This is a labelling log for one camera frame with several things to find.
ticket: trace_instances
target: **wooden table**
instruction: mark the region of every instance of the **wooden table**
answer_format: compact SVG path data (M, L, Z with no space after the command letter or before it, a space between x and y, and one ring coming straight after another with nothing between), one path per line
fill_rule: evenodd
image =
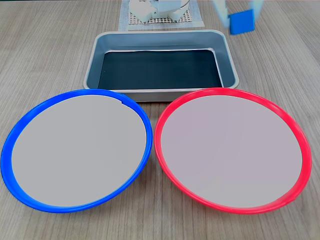
M261 215L207 208L163 174L154 149L122 194L72 214L33 210L0 180L1 240L319 240L320 2L267 1L256 30L230 36L212 4L199 1L206 29L226 34L239 89L285 109L304 130L313 154L310 181L290 205ZM247 3L229 1L232 13ZM37 104L83 88L95 37L117 31L121 1L0 2L0 147ZM167 104L144 103L152 127Z

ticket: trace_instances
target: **blue cube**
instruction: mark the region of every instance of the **blue cube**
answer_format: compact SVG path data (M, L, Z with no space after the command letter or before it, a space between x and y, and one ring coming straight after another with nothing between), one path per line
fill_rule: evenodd
M230 34L244 34L255 30L254 11L242 11L230 14Z

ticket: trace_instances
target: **white mesh platform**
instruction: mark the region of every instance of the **white mesh platform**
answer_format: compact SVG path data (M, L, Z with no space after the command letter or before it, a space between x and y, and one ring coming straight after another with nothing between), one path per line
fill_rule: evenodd
M131 12L129 13L129 25L137 24L173 24L173 23L191 23L192 16L188 9L178 21L173 21L171 18L152 18L148 22L142 22L136 18Z

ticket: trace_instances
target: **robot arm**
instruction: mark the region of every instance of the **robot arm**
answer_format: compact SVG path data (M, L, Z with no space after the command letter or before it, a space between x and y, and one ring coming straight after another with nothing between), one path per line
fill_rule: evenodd
M130 0L130 12L141 22L170 18L178 21L189 9L190 0Z

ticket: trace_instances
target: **stainless steel tray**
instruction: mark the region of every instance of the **stainless steel tray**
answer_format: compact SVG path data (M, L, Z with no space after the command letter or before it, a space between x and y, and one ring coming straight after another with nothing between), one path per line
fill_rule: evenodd
M220 81L224 88L235 88L239 78L235 70L226 38L216 30L192 31L130 31L105 32L98 35L85 74L85 89L97 89L105 54L131 51L210 50L215 55ZM199 90L187 89L138 89L113 90L125 94L136 102L171 102L176 98Z

